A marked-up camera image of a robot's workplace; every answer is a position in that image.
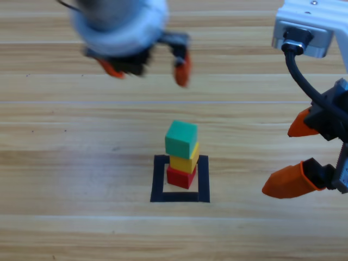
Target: black square outline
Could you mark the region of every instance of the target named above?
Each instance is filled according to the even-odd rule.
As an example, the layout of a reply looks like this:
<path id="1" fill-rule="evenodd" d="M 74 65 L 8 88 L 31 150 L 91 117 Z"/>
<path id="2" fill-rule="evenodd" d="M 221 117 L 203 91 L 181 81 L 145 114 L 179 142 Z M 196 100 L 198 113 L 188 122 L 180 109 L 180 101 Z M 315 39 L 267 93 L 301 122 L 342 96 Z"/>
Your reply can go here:
<path id="1" fill-rule="evenodd" d="M 153 179 L 150 202 L 204 202 L 210 203 L 209 159 L 200 155 L 198 159 L 198 192 L 163 192 L 165 164 L 169 164 L 168 155 L 155 155 L 153 161 Z"/>

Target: stacked cubes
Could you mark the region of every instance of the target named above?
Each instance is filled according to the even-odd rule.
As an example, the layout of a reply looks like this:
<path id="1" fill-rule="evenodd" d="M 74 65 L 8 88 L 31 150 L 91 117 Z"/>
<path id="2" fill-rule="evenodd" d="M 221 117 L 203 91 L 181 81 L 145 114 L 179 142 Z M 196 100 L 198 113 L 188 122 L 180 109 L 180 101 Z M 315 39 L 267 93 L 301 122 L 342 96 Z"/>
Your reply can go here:
<path id="1" fill-rule="evenodd" d="M 200 155 L 197 126 L 174 121 L 165 137 L 165 150 L 170 157 L 167 169 L 168 183 L 189 189 L 196 175 L 196 165 Z"/>

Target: red cube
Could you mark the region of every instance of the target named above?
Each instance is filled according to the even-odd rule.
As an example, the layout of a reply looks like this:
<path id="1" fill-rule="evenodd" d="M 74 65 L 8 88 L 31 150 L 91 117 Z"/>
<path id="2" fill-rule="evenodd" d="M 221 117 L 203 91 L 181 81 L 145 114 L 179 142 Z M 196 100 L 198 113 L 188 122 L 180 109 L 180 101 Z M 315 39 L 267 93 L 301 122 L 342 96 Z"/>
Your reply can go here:
<path id="1" fill-rule="evenodd" d="M 186 173 L 179 170 L 175 170 L 168 166 L 167 180 L 168 183 L 180 188 L 189 189 L 192 181 L 196 175 L 196 167 L 192 173 Z"/>

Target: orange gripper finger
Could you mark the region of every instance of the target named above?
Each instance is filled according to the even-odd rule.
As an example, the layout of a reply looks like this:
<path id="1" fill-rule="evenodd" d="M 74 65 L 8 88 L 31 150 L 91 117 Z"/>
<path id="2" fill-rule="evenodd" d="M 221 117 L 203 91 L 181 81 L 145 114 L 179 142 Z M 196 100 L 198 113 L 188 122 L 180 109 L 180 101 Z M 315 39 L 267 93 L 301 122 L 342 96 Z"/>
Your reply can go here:
<path id="1" fill-rule="evenodd" d="M 303 162 L 274 172 L 265 183 L 262 193 L 275 198 L 294 198 L 318 189 L 303 173 Z"/>
<path id="2" fill-rule="evenodd" d="M 288 135 L 289 137 L 303 137 L 303 136 L 310 136 L 310 135 L 317 135 L 319 134 L 316 130 L 309 128 L 305 123 L 304 119 L 309 114 L 309 108 L 306 110 L 300 112 L 298 116 L 296 117 L 293 124 L 291 124 Z"/>
<path id="3" fill-rule="evenodd" d="M 97 61 L 99 62 L 99 64 L 104 68 L 105 72 L 113 77 L 116 77 L 118 79 L 124 79 L 125 78 L 125 73 L 124 72 L 116 72 L 112 66 L 110 64 L 108 64 L 106 61 L 104 60 L 99 60 L 97 59 Z"/>
<path id="4" fill-rule="evenodd" d="M 186 87 L 191 75 L 192 63 L 190 54 L 187 53 L 185 63 L 175 68 L 175 81 L 181 87 Z"/>

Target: table surface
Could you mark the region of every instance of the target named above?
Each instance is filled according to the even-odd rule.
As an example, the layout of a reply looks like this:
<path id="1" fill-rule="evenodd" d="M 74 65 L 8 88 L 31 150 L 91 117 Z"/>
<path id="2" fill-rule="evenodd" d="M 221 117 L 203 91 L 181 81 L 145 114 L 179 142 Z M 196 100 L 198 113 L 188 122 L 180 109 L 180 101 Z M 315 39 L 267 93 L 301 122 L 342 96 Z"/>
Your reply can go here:
<path id="1" fill-rule="evenodd" d="M 287 136 L 310 100 L 271 47 L 282 4 L 169 0 L 169 29 L 192 37 L 181 89 L 164 47 L 144 79 L 116 80 L 82 56 L 66 8 L 0 1 L 0 260 L 347 260 L 347 196 L 261 192 L 301 160 L 335 165 L 341 147 Z M 298 62 L 321 92 L 345 77 L 335 40 Z M 173 120 L 198 125 L 211 203 L 150 202 Z"/>

